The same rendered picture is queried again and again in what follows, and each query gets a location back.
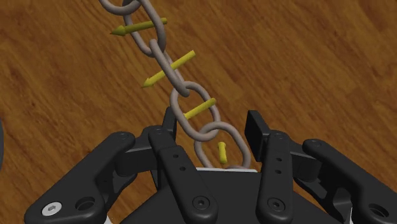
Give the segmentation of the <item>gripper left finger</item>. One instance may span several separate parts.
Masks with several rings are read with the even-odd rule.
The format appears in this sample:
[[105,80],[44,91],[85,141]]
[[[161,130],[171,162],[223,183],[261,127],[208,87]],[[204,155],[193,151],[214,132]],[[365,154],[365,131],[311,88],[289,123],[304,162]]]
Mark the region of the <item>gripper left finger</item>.
[[171,108],[139,137],[110,134],[26,210],[24,223],[105,224],[121,192],[150,171],[157,192],[120,224],[215,224],[218,204],[175,138]]

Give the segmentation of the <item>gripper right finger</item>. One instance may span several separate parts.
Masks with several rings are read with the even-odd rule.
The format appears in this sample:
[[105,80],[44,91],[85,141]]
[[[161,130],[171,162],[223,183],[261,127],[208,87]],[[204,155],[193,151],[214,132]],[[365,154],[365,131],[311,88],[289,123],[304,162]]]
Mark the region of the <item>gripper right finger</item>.
[[258,111],[247,113],[244,133],[262,163],[256,215],[262,223],[291,224],[302,213],[293,203],[296,182],[337,224],[397,224],[397,193],[330,144],[297,144],[272,130]]

